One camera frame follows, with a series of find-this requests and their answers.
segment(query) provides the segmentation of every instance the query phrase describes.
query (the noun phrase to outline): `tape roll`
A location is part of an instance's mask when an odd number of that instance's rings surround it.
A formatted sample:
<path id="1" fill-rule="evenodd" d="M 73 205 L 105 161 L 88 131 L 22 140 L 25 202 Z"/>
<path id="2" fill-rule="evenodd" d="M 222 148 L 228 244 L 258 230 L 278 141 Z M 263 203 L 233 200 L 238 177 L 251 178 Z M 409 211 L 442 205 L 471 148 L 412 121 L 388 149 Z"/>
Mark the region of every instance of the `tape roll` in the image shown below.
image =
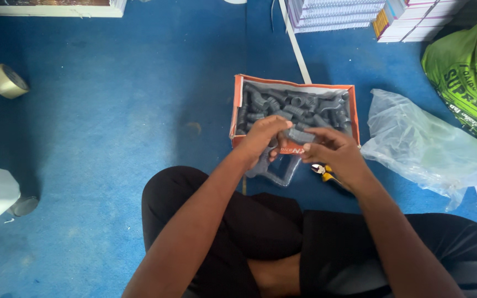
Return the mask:
<path id="1" fill-rule="evenodd" d="M 29 91 L 29 86 L 23 78 L 9 66 L 0 64 L 0 94 L 8 99 L 14 99 Z"/>

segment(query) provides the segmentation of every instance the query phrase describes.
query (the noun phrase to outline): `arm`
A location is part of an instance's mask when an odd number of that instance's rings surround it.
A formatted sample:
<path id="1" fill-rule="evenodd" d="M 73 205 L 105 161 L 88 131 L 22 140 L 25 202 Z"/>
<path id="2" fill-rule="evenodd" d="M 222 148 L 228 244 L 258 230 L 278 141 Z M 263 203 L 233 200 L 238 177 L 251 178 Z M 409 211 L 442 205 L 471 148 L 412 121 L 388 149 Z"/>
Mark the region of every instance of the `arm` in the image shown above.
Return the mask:
<path id="1" fill-rule="evenodd" d="M 231 195 L 272 137 L 289 128 L 281 116 L 250 133 L 169 220 L 137 268 L 123 297 L 180 297 L 205 259 Z"/>
<path id="2" fill-rule="evenodd" d="M 304 162 L 324 162 L 356 196 L 395 297 L 464 297 L 400 208 L 367 167 L 354 140 L 311 128 L 322 144 L 305 144 Z"/>

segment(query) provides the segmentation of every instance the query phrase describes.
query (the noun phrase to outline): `stack of notebooks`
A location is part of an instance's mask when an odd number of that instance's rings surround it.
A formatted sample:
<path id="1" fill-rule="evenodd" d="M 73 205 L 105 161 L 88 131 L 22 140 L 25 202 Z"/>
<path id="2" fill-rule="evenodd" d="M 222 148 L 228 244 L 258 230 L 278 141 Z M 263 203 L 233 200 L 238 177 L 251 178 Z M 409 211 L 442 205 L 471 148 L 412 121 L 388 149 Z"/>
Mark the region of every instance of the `stack of notebooks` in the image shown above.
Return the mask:
<path id="1" fill-rule="evenodd" d="M 469 0 L 386 0 L 373 22 L 378 42 L 431 40 Z"/>
<path id="2" fill-rule="evenodd" d="M 367 27 L 386 0 L 288 0 L 295 33 Z"/>

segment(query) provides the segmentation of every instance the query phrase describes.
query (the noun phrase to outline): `orange box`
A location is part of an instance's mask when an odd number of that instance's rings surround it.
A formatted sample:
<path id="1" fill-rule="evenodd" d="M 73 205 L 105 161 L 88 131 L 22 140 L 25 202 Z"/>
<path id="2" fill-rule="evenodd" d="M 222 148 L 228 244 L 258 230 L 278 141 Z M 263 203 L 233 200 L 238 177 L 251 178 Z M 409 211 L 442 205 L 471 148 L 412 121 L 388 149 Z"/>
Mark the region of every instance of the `orange box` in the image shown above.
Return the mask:
<path id="1" fill-rule="evenodd" d="M 351 130 L 353 133 L 353 138 L 358 145 L 360 145 L 360 132 L 358 130 L 358 116 L 356 114 L 356 99 L 354 97 L 354 85 L 323 85 L 323 84 L 295 84 L 286 81 L 278 81 L 275 79 L 264 79 L 256 78 L 254 76 L 248 76 L 243 74 L 235 75 L 235 97 L 233 99 L 233 116 L 231 118 L 231 129 L 229 130 L 229 138 L 231 139 L 231 144 L 233 148 L 238 146 L 242 139 L 246 137 L 245 135 L 235 135 L 236 124 L 237 124 L 237 113 L 239 107 L 242 106 L 242 88 L 244 81 L 251 82 L 256 86 L 265 86 L 265 87 L 276 87 L 281 90 L 293 90 L 293 91 L 302 91 L 308 93 L 321 94 L 317 92 L 317 88 L 323 89 L 345 89 L 349 92 L 349 113 L 351 118 Z M 281 148 L 282 154 L 301 154 L 304 152 L 303 146 L 297 145 L 294 142 L 288 142 L 288 145 L 284 148 Z"/>

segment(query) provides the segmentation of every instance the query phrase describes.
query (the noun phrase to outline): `green sack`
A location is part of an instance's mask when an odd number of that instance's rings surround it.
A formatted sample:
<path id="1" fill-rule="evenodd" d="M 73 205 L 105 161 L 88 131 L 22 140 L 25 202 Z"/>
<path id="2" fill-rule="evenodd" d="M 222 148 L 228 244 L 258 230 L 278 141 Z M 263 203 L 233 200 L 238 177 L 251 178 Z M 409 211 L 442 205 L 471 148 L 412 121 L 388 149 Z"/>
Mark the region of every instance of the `green sack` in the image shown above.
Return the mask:
<path id="1" fill-rule="evenodd" d="M 421 63 L 447 107 L 477 136 L 477 25 L 429 45 Z"/>

